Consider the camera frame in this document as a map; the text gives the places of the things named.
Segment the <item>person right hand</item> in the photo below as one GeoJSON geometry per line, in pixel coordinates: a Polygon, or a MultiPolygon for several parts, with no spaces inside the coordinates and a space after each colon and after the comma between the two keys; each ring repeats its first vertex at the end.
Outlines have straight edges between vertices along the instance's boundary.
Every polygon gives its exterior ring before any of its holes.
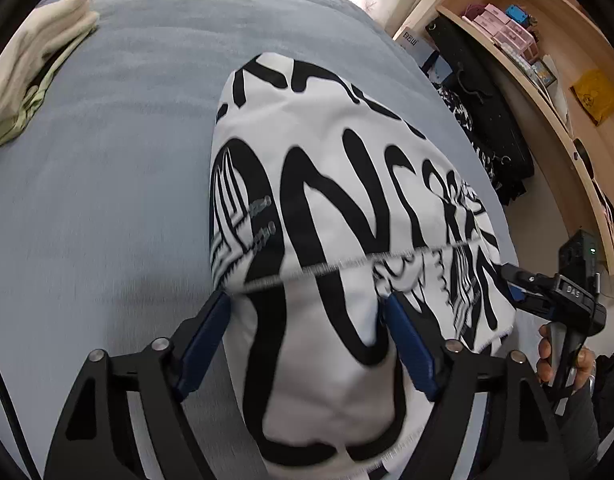
{"type": "MultiPolygon", "coordinates": [[[[540,382],[551,382],[553,376],[552,370],[552,347],[550,340],[550,327],[546,324],[539,328],[541,340],[538,346],[539,361],[537,362],[536,370],[537,377],[540,382]]],[[[574,379],[574,387],[572,391],[576,392],[586,385],[589,381],[595,367],[595,354],[587,347],[582,348],[577,356],[576,374],[574,379]]]]}

